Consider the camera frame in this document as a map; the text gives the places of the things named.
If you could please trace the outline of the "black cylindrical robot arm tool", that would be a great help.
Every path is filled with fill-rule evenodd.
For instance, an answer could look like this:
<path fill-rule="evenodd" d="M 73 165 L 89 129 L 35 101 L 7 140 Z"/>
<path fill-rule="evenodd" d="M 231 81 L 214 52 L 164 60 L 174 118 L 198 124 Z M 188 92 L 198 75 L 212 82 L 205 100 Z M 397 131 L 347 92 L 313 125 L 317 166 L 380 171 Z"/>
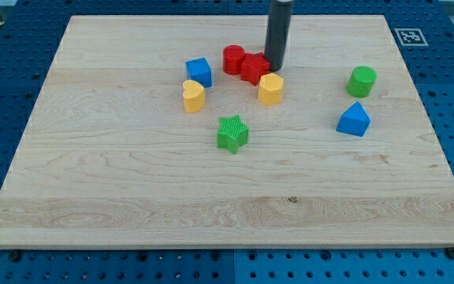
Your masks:
<path fill-rule="evenodd" d="M 264 50 L 270 71 L 278 71 L 283 66 L 294 3 L 294 0 L 270 1 Z"/>

